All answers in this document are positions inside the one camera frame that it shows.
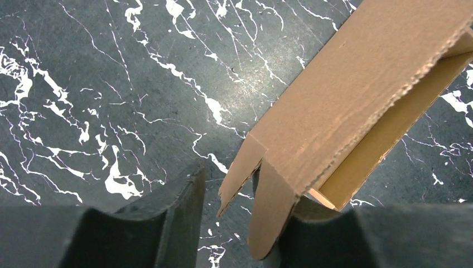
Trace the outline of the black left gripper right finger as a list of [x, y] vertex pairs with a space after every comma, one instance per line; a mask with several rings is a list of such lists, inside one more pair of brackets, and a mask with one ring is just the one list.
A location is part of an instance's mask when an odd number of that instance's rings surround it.
[[338, 212], [303, 197], [264, 267], [471, 267], [472, 205]]

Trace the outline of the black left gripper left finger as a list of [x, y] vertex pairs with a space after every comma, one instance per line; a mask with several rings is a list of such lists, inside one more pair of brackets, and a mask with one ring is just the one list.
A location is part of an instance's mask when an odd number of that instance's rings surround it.
[[206, 165], [195, 162], [114, 213], [2, 206], [2, 267], [195, 267]]

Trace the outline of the brown cardboard box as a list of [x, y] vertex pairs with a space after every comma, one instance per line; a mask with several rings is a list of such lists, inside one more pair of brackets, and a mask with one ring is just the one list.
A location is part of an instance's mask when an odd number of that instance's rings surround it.
[[244, 139], [219, 189], [224, 213], [254, 172], [252, 258], [296, 204], [341, 210], [472, 61], [471, 1], [362, 1]]

